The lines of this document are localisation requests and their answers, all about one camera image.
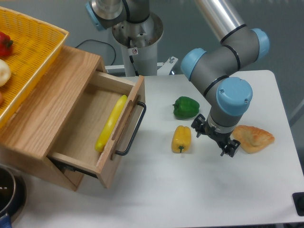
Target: green bell pepper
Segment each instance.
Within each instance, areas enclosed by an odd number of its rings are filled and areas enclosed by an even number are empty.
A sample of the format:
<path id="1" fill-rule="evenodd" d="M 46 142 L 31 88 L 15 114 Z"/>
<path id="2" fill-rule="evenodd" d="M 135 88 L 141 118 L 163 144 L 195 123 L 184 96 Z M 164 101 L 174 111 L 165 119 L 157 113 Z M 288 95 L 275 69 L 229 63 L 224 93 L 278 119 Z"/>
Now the green bell pepper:
<path id="1" fill-rule="evenodd" d="M 173 114 L 177 119 L 184 120 L 199 113 L 199 103 L 190 97 L 181 96 L 175 101 Z"/>

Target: pepper stem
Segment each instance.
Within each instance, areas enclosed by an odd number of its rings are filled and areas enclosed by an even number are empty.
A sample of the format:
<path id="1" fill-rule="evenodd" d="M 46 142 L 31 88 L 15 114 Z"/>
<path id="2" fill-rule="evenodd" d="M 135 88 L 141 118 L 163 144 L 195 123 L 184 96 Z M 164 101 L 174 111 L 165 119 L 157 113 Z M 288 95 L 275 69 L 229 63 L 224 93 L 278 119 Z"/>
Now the pepper stem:
<path id="1" fill-rule="evenodd" d="M 10 46 L 12 46 L 13 43 L 14 41 L 10 40 L 9 42 L 7 42 L 6 46 L 9 48 Z"/>
<path id="2" fill-rule="evenodd" d="M 181 153 L 181 151 L 184 149 L 184 147 L 183 146 L 179 146 L 179 149 L 180 149 L 180 153 Z"/>

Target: metal pot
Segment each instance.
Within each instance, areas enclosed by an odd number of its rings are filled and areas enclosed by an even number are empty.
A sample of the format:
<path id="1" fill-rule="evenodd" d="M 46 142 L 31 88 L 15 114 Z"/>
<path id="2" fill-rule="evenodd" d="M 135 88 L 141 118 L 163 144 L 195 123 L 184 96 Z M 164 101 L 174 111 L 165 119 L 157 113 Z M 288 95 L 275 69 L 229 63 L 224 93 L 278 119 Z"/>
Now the metal pot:
<path id="1" fill-rule="evenodd" d="M 24 201 L 23 179 L 0 167 L 0 227 L 11 227 L 10 218 L 17 214 Z"/>

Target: red bell pepper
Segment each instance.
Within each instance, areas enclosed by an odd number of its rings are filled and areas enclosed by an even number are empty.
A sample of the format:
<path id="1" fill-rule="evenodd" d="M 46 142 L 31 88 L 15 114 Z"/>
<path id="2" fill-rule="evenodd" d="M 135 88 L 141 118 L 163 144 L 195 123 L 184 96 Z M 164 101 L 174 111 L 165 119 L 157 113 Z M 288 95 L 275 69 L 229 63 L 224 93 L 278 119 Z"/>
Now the red bell pepper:
<path id="1" fill-rule="evenodd" d="M 13 51 L 13 41 L 3 32 L 0 32 L 0 56 L 9 56 Z"/>

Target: gray floor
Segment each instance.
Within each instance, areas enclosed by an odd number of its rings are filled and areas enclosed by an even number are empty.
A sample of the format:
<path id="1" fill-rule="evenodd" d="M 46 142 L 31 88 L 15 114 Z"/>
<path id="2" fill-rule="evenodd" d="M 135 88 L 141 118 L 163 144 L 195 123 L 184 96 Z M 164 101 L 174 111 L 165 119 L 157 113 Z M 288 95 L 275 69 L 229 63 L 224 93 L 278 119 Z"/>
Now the gray floor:
<path id="1" fill-rule="evenodd" d="M 231 0 L 250 28 L 264 30 L 271 41 L 269 54 L 243 70 L 268 69 L 274 72 L 287 117 L 304 98 L 304 0 Z M 86 39 L 98 39 L 114 45 L 117 59 L 122 64 L 119 46 L 111 31 L 98 32 L 86 14 L 86 0 L 16 0 L 1 1 L 4 6 L 37 19 L 47 21 L 70 32 L 66 42 L 76 46 Z M 211 29 L 192 0 L 150 0 L 151 11 L 163 21 L 164 34 L 159 42 L 158 62 L 170 56 L 180 60 L 192 49 L 202 47 L 213 51 L 219 47 Z M 105 46 L 87 43 L 83 50 L 102 55 L 109 65 L 113 51 Z M 293 127 L 292 133 L 304 167 L 304 117 Z"/>

